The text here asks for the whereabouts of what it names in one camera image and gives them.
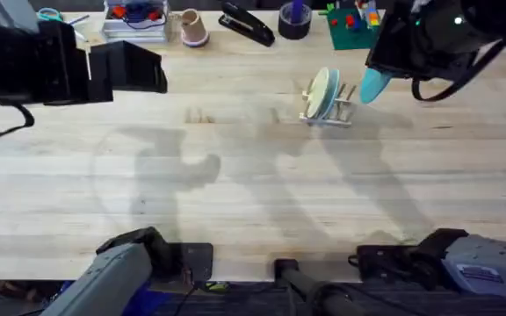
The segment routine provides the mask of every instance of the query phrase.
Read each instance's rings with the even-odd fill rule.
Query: wooden table
[[[506,53],[457,96],[420,104],[394,81],[351,129],[298,121],[319,68],[359,82],[366,51],[332,49],[325,18],[267,48],[204,12],[210,43],[163,56],[169,93],[34,106],[0,139],[0,279],[75,279],[103,241],[155,226],[214,244],[213,278],[269,280],[291,256],[353,279],[359,244],[418,242],[435,227],[506,240]],[[80,27],[92,42],[96,26]],[[425,93],[441,90],[433,82]],[[0,129],[20,123],[0,107]]]

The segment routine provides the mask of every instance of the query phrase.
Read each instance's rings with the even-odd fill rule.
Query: white plate
[[[307,89],[307,110],[306,116],[314,119],[322,106],[322,101],[328,89],[329,69],[321,68],[315,76],[312,84]]]

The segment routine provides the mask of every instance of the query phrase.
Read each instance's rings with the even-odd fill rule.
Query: tape roll
[[[287,3],[280,7],[278,14],[278,32],[282,37],[289,40],[300,40],[309,33],[312,22],[312,9],[303,4],[299,23],[292,23],[293,3]]]

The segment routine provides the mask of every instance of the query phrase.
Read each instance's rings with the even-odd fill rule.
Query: blue plate
[[[339,93],[339,80],[339,70],[331,69],[329,71],[329,89],[325,94],[322,105],[320,106],[320,115],[318,115],[319,119],[325,119],[325,117],[327,117],[333,109],[335,99],[337,98],[337,93]]]

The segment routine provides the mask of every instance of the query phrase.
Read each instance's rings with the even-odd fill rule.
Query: green lego baseplate
[[[333,47],[335,50],[344,49],[365,49],[371,48],[378,38],[379,27],[368,28],[366,21],[360,19],[358,30],[348,29],[346,18],[348,15],[358,16],[357,9],[337,9],[327,13],[327,22]],[[331,21],[337,20],[337,25],[333,26]]]

